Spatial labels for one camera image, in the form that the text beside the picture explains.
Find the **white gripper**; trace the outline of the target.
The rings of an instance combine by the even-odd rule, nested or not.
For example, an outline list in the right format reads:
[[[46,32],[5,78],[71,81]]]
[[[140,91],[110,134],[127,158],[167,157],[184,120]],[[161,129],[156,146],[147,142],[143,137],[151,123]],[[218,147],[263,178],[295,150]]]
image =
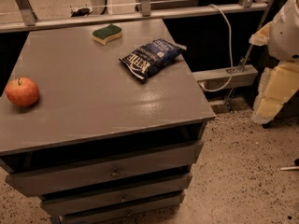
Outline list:
[[[296,0],[288,1],[274,17],[253,34],[254,46],[268,44],[269,54],[280,60],[261,75],[251,120],[257,124],[272,121],[282,107],[299,91],[299,7]]]

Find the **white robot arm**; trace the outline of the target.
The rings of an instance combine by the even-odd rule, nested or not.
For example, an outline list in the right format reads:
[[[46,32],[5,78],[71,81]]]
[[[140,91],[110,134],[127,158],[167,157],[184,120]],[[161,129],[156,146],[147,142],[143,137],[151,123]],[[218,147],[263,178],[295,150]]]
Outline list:
[[[263,70],[251,115],[254,123],[267,124],[299,91],[299,0],[288,0],[249,42],[266,45],[278,60],[277,66]]]

